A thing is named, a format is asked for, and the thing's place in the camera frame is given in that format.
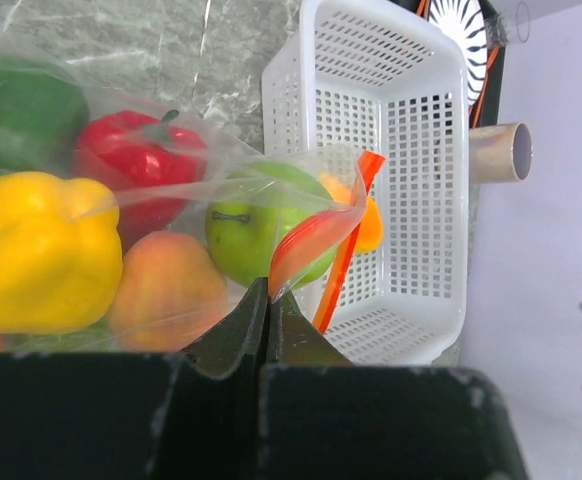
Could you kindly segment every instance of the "red pepper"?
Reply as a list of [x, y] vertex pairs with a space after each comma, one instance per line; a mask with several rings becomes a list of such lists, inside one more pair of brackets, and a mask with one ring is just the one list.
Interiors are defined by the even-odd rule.
[[[91, 122], [76, 142], [74, 174], [114, 192], [202, 180], [206, 160], [186, 152], [206, 145], [194, 132], [169, 126], [177, 116], [177, 110], [170, 110], [158, 120], [125, 110]], [[125, 250], [150, 232], [163, 230], [186, 205], [177, 198], [122, 205], [118, 231]]]

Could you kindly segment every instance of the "white plastic basket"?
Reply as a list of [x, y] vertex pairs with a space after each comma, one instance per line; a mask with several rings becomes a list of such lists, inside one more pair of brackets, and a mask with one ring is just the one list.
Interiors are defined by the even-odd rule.
[[[465, 316], [468, 119], [461, 51], [386, 0], [304, 0], [262, 75], [267, 154], [352, 143], [387, 161], [385, 234], [357, 255], [326, 337], [360, 364], [435, 360]], [[324, 288], [296, 292], [312, 318]]]

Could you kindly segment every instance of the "white wall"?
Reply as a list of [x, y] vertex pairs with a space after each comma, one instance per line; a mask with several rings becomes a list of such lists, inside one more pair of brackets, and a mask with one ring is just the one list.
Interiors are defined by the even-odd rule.
[[[491, 0], [497, 11], [514, 8], [520, 0]], [[582, 4], [582, 0], [523, 0], [529, 6], [532, 19], [546, 17], [552, 13]]]
[[461, 363], [504, 391], [533, 479], [582, 480], [582, 6], [507, 52], [500, 123], [517, 120], [534, 165], [482, 188]]

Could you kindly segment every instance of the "clear plastic bag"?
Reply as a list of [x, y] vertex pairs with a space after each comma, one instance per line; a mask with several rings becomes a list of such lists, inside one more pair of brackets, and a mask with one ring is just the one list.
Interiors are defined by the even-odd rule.
[[179, 350], [255, 278], [319, 279], [364, 213], [362, 153], [264, 157], [0, 35], [0, 349]]

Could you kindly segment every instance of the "striped plate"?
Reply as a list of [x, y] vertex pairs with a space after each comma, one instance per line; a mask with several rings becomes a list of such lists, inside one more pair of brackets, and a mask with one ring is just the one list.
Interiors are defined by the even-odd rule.
[[469, 106], [473, 105], [487, 73], [487, 35], [478, 0], [432, 0], [429, 22], [462, 49], [469, 71]]

